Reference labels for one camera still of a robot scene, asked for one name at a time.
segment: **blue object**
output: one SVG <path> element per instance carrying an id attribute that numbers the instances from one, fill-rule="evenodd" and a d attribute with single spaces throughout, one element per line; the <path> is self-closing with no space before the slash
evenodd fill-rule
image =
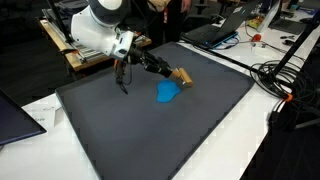
<path id="1" fill-rule="evenodd" d="M 158 84 L 157 101 L 160 103 L 170 102 L 180 92 L 181 90 L 175 82 L 165 79 Z"/>

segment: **white desk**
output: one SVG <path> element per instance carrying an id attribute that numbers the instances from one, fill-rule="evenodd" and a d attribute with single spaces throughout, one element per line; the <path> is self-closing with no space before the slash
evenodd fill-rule
<path id="1" fill-rule="evenodd" d="M 255 34 L 250 28 L 248 31 L 250 34 Z M 244 28 L 240 28 L 239 32 L 243 41 L 249 39 L 244 33 Z M 320 28 L 310 35 L 297 55 L 306 58 L 319 34 Z M 282 35 L 285 33 L 268 30 L 263 37 L 272 37 L 264 40 L 279 48 L 288 49 L 281 45 L 282 41 L 279 41 Z M 187 44 L 182 45 L 248 74 L 245 69 L 228 61 L 207 55 Z M 228 51 L 220 52 L 248 65 L 268 60 L 253 56 L 250 46 L 250 44 L 239 44 Z M 301 60 L 297 60 L 296 63 L 302 65 Z M 174 179 L 239 179 L 265 137 L 268 113 L 278 101 L 255 85 L 192 155 Z M 0 152 L 1 180 L 98 179 L 62 109 L 57 111 L 55 127 L 47 130 L 48 133 L 44 135 L 4 147 Z"/>

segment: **desk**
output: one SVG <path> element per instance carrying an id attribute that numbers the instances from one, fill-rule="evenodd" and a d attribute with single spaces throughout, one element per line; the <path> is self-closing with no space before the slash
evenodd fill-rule
<path id="1" fill-rule="evenodd" d="M 269 33 L 274 36 L 266 41 L 281 47 L 278 37 L 283 33 L 268 30 L 264 35 Z M 319 37 L 319 34 L 320 28 L 309 36 L 303 45 L 303 50 L 299 50 L 297 55 L 306 58 L 307 53 L 316 42 L 314 37 Z M 244 41 L 248 39 L 244 35 L 241 37 Z M 248 74 L 247 70 L 225 60 L 207 55 L 187 44 L 182 43 L 181 45 Z M 241 44 L 228 51 L 221 51 L 221 53 L 248 65 L 253 64 L 254 60 L 256 62 L 268 60 L 255 59 L 257 57 L 250 53 L 250 44 Z M 278 101 L 279 99 L 254 85 L 192 155 L 174 179 L 238 180 L 267 134 L 268 113 Z M 4 180 L 98 179 L 62 109 L 57 112 L 56 126 L 48 129 L 47 134 L 5 146 L 0 152 L 0 169 L 0 179 Z"/>
<path id="2" fill-rule="evenodd" d="M 40 24 L 41 28 L 43 29 L 43 31 L 45 31 L 45 33 L 47 33 L 50 36 L 50 38 L 52 39 L 52 41 L 56 44 L 59 51 L 62 51 L 64 49 L 69 48 L 67 43 L 64 42 L 64 40 L 59 36 L 58 32 L 54 28 L 51 27 L 50 22 L 48 22 L 47 20 L 44 19 L 44 20 L 40 20 L 39 24 Z M 151 39 L 145 38 L 145 40 L 138 41 L 136 44 L 139 45 L 140 47 L 144 47 L 144 46 L 151 44 Z M 97 65 L 101 62 L 107 61 L 111 58 L 107 57 L 107 56 L 102 56 L 94 61 L 87 61 L 85 63 L 81 63 L 81 61 L 79 60 L 79 58 L 76 55 L 69 53 L 69 54 L 65 55 L 65 59 L 67 61 L 67 64 L 70 65 L 70 68 L 77 72 L 82 69 L 86 69 L 88 67 Z"/>

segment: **person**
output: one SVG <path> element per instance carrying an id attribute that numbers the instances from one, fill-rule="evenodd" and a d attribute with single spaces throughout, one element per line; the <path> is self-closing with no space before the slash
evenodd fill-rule
<path id="1" fill-rule="evenodd" d="M 164 42 L 179 41 L 183 20 L 190 7 L 191 0 L 170 0 L 165 8 L 160 9 L 161 12 L 158 12 L 159 9 L 148 8 L 148 37 L 152 41 L 152 48 L 158 47 Z"/>

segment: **gray surface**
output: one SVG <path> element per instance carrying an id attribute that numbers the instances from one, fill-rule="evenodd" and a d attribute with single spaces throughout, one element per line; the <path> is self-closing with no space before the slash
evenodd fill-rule
<path id="1" fill-rule="evenodd" d="M 170 103 L 158 103 L 163 77 L 137 65 L 129 95 L 115 85 L 111 69 L 57 90 L 102 179 L 172 178 L 253 85 L 246 75 L 174 43 L 153 53 L 172 67 L 184 67 L 194 87 Z"/>

